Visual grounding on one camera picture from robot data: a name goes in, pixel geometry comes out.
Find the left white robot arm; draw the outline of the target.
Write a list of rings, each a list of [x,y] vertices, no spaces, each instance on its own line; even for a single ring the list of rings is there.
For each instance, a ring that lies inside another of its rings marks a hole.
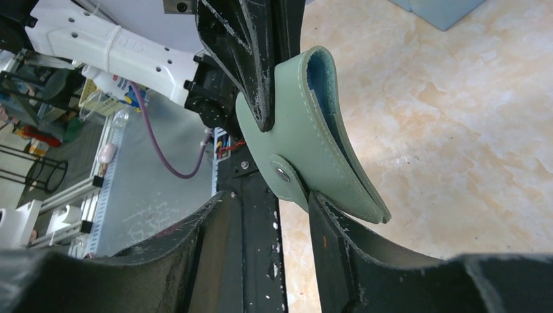
[[[275,123],[275,67],[299,53],[304,1],[197,1],[200,42],[245,98],[254,125]],[[193,94],[189,53],[94,16],[71,1],[38,1],[25,32],[43,55],[82,62],[183,105]]]

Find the green card holder wallet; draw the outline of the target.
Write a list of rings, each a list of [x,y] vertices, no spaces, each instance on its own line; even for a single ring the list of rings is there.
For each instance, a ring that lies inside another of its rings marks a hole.
[[[315,46],[275,69],[275,122],[262,132],[243,95],[237,120],[252,158],[271,191],[308,209],[318,191],[345,213],[371,222],[391,219],[348,138],[331,52]]]

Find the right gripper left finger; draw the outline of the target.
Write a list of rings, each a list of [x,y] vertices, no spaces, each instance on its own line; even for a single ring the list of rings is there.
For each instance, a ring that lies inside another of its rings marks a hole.
[[[195,213],[112,257],[1,252],[2,312],[216,312],[230,221],[219,192]]]

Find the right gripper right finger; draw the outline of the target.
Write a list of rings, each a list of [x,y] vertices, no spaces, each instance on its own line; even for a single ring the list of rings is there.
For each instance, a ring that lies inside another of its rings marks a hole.
[[[551,312],[550,254],[461,254],[400,246],[312,192],[308,214],[324,312]]]

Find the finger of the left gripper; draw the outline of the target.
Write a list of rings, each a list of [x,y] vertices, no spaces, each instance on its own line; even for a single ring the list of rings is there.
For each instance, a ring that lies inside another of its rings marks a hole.
[[[198,1],[205,49],[244,95],[262,132],[272,129],[275,53],[269,1]]]

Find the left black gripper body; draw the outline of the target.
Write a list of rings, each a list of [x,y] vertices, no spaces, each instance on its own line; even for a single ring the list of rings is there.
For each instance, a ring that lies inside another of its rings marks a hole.
[[[198,69],[183,87],[185,108],[205,126],[242,138],[235,101],[261,132],[275,123],[275,67],[300,52],[302,1],[164,1],[165,14],[195,17],[205,52],[194,56]]]

